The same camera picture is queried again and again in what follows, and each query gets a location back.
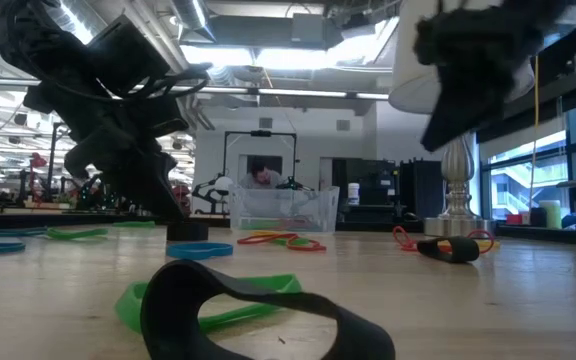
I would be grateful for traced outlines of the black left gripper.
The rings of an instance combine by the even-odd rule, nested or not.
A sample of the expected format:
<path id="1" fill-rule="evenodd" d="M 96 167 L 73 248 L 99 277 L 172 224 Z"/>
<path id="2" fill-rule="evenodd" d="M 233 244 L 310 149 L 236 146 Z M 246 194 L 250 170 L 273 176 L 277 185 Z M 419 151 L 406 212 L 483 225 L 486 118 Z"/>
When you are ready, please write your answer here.
<path id="1" fill-rule="evenodd" d="M 64 156 L 70 174 L 85 178 L 87 167 L 93 165 L 125 198 L 167 220 L 184 219 L 168 178 L 176 161 L 158 143 L 160 137 L 189 128 L 172 96 L 120 105 L 40 83 L 28 88 L 24 105 L 41 113 L 55 112 L 70 128 L 75 146 Z"/>

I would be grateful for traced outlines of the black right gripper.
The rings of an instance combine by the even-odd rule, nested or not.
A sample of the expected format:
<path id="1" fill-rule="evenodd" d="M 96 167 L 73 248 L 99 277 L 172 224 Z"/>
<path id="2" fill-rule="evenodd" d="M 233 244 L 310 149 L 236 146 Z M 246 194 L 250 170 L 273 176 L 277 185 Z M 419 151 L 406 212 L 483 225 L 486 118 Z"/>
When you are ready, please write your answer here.
<path id="1" fill-rule="evenodd" d="M 479 127 L 503 108 L 509 74 L 540 47 L 544 34 L 542 3 L 501 3 L 469 9 L 461 3 L 415 25 L 414 53 L 437 70 L 440 92 L 422 146 L 434 152 Z"/>

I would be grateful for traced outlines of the wide black rubber band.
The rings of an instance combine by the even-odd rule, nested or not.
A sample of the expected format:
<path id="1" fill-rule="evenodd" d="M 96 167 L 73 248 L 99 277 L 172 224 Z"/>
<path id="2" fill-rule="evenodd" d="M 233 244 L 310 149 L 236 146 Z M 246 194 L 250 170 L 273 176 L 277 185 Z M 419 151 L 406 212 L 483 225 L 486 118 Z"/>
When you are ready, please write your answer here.
<path id="1" fill-rule="evenodd" d="M 201 222 L 176 222 L 166 228 L 168 242 L 207 241 L 208 236 L 209 225 Z"/>
<path id="2" fill-rule="evenodd" d="M 200 329 L 201 306 L 221 294 L 335 320 L 336 338 L 321 360 L 396 359 L 394 343 L 382 327 L 326 297 L 307 292 L 279 293 L 192 260 L 167 263 L 146 287 L 140 323 L 151 359 L 252 360 L 217 345 Z"/>

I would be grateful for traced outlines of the small black block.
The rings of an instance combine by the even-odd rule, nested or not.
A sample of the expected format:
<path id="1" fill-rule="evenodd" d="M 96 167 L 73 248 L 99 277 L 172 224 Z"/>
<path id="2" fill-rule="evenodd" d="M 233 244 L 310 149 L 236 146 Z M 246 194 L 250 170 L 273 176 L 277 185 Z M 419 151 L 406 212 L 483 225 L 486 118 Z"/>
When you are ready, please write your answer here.
<path id="1" fill-rule="evenodd" d="M 450 251 L 444 251 L 440 242 L 446 241 Z M 477 260 L 480 256 L 477 243 L 467 237 L 441 237 L 422 240 L 416 243 L 418 252 L 426 257 L 453 264 L 464 264 Z"/>

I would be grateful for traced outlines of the red rubber band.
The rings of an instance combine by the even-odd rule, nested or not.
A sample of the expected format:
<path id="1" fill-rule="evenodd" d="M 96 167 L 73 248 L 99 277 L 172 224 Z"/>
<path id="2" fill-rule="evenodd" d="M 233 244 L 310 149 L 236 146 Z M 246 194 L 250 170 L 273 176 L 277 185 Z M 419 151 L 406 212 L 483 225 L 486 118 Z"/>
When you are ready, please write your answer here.
<path id="1" fill-rule="evenodd" d="M 268 236 L 268 237 L 262 237 L 262 236 L 249 236 L 249 237 L 245 237 L 245 238 L 241 238 L 237 240 L 237 243 L 239 245 L 258 245 L 258 244 L 272 244 L 270 242 L 271 239 L 275 239 L 275 238 L 288 238 L 289 240 L 293 240 L 295 238 L 305 238 L 305 237 L 300 237 L 298 234 L 296 233 L 288 233 L 285 235 L 275 235 L 275 236 Z M 287 244 L 286 246 L 283 246 L 289 250 L 292 251 L 300 251 L 300 252 L 323 252 L 326 251 L 327 248 L 322 245 L 320 242 L 316 241 L 316 240 L 310 240 L 310 245 L 308 247 L 296 247 L 296 246 L 291 246 L 289 244 Z"/>
<path id="2" fill-rule="evenodd" d="M 399 245 L 401 250 L 419 253 L 416 248 L 416 243 L 422 240 L 413 240 L 402 226 L 396 226 L 392 231 L 392 235 L 394 241 Z M 497 242 L 492 233 L 483 229 L 473 230 L 468 235 L 461 237 L 473 239 L 475 242 L 476 240 L 488 240 L 491 242 Z"/>

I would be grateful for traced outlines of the clear plastic bin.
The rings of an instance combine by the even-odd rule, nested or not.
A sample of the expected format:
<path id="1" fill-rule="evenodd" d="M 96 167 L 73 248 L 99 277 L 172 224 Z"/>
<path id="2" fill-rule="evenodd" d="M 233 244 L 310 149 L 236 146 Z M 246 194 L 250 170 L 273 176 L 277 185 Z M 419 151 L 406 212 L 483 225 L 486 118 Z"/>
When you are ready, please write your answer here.
<path id="1" fill-rule="evenodd" d="M 229 218 L 233 230 L 242 230 L 244 219 L 284 219 L 289 232 L 333 233 L 336 227 L 339 188 L 326 190 L 246 189 L 229 187 Z"/>

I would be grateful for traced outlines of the white shade table lamp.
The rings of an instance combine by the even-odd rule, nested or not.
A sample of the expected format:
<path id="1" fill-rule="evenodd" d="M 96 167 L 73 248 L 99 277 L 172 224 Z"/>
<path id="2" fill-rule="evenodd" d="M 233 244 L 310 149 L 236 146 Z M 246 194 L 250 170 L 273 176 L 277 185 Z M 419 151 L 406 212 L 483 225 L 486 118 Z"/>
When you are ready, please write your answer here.
<path id="1" fill-rule="evenodd" d="M 466 7 L 483 9 L 499 5 L 502 1 L 468 0 Z M 460 0 L 444 0 L 444 8 L 453 10 L 459 2 Z M 389 94 L 389 103 L 395 109 L 406 113 L 426 114 L 429 120 L 439 96 L 439 79 L 435 67 L 418 62 L 413 46 L 416 23 L 422 17 L 433 15 L 436 12 L 436 3 L 437 0 L 401 0 L 399 24 L 395 32 L 393 84 Z M 516 72 L 515 80 L 516 86 L 504 105 L 526 94 L 534 86 L 535 75 L 529 59 Z M 500 111 L 487 117 L 495 117 Z M 466 235 L 487 225 L 486 221 L 470 208 L 469 182 L 474 176 L 474 160 L 466 137 L 471 131 L 438 149 L 443 153 L 441 171 L 448 187 L 445 196 L 446 208 L 436 217 L 426 219 L 425 232 L 428 235 Z"/>

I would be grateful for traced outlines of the black cabinet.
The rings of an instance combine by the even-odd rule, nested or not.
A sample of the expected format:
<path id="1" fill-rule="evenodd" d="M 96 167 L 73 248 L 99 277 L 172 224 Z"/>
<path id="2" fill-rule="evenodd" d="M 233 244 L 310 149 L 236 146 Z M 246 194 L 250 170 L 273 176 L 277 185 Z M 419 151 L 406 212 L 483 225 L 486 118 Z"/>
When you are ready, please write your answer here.
<path id="1" fill-rule="evenodd" d="M 440 161 L 408 160 L 400 163 L 399 170 L 400 198 L 405 213 L 424 220 L 443 212 L 444 179 Z"/>
<path id="2" fill-rule="evenodd" d="M 398 166 L 393 162 L 337 158 L 332 160 L 332 185 L 340 190 L 338 221 L 343 223 L 392 223 L 393 198 L 398 192 Z M 360 184 L 360 204 L 347 203 L 349 183 Z"/>

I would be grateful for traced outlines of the person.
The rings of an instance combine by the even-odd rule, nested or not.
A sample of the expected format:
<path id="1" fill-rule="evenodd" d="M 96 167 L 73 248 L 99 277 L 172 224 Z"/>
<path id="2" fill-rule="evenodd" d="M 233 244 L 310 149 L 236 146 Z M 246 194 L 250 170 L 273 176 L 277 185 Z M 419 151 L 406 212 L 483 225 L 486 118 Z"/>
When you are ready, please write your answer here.
<path id="1" fill-rule="evenodd" d="M 246 189 L 274 189 L 282 182 L 283 178 L 277 171 L 268 168 L 263 160 L 256 159 L 239 185 Z"/>

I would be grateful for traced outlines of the green cup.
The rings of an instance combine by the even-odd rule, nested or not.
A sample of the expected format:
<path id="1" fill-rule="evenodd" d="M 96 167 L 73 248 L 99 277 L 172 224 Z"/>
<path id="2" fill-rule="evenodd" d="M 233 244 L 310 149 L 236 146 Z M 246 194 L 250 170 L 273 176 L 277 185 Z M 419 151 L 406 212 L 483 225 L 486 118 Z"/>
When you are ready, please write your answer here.
<path id="1" fill-rule="evenodd" d="M 561 203 L 559 200 L 542 200 L 539 206 L 546 212 L 546 227 L 549 229 L 561 229 Z"/>

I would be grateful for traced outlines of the ceiling light strip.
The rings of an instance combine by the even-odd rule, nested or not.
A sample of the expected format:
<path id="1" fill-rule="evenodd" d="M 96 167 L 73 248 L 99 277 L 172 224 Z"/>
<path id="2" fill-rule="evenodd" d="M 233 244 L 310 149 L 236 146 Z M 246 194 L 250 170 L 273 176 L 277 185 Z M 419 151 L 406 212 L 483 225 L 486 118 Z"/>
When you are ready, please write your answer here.
<path id="1" fill-rule="evenodd" d="M 36 79 L 23 78 L 0 78 L 0 86 L 28 87 L 38 85 Z M 281 89 L 281 88 L 243 88 L 243 87 L 215 87 L 205 86 L 198 90 L 199 93 L 206 94 L 227 94 L 227 95 L 262 95 L 262 96 L 293 96 L 293 97 L 321 97 L 334 99 L 358 99 L 372 101 L 386 101 L 388 94 L 365 93 L 365 92 L 340 92 L 340 91 L 320 91 L 301 89 Z"/>

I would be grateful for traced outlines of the grey ceiling box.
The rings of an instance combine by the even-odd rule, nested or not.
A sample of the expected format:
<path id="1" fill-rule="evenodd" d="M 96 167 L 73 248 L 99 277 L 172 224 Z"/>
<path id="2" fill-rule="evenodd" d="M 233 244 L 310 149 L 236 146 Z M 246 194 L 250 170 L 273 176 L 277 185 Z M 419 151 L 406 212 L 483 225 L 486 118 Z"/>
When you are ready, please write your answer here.
<path id="1" fill-rule="evenodd" d="M 321 44 L 324 41 L 325 19 L 318 14 L 292 15 L 291 41 L 303 44 Z"/>

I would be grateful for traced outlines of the black rig frame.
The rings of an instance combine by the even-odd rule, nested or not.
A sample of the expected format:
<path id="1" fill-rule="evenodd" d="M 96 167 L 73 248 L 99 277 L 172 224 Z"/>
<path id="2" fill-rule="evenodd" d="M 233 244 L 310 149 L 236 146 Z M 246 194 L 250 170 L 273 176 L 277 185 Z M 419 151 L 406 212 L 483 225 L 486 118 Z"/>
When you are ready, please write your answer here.
<path id="1" fill-rule="evenodd" d="M 44 200 L 48 203 L 51 203 L 53 201 L 52 180 L 53 180 L 53 173 L 54 173 L 56 145 L 57 145 L 57 141 L 62 137 L 62 135 L 59 132 L 59 129 L 61 127 L 64 127 L 64 126 L 65 126 L 65 123 L 63 123 L 63 122 L 56 122 L 53 124 L 49 163 L 48 163 L 48 172 L 47 172 L 47 177 L 46 177 L 46 187 L 45 187 L 46 192 L 44 195 Z"/>
<path id="2" fill-rule="evenodd" d="M 280 183 L 276 186 L 277 189 L 291 189 L 291 190 L 299 190 L 299 189 L 303 189 L 304 186 L 299 184 L 298 182 L 295 181 L 295 175 L 296 175 L 296 164 L 297 164 L 297 134 L 296 133 L 277 133 L 277 132 L 271 132 L 268 130 L 253 130 L 253 131 L 249 131 L 249 132 L 245 132 L 245 131 L 226 131 L 224 133 L 224 150 L 223 150 L 223 167 L 222 167 L 222 173 L 225 174 L 226 170 L 227 170 L 227 152 L 228 152 L 228 148 L 230 146 L 230 143 L 228 142 L 228 137 L 232 134 L 237 134 L 237 135 L 249 135 L 251 137 L 261 137 L 261 138 L 270 138 L 273 136 L 290 136 L 293 139 L 293 146 L 292 146 L 292 150 L 293 150 L 293 169 L 292 169 L 292 175 L 288 176 L 285 178 L 285 181 L 283 183 Z"/>

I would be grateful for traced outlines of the silver ceiling duct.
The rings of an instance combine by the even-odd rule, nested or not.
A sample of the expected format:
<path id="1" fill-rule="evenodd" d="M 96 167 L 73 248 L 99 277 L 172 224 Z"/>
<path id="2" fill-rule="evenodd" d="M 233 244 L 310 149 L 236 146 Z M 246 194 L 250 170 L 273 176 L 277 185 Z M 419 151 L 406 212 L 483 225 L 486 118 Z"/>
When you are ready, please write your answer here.
<path id="1" fill-rule="evenodd" d="M 170 0 L 172 10 L 184 29 L 194 31 L 209 42 L 216 41 L 210 28 L 210 13 L 204 0 Z"/>

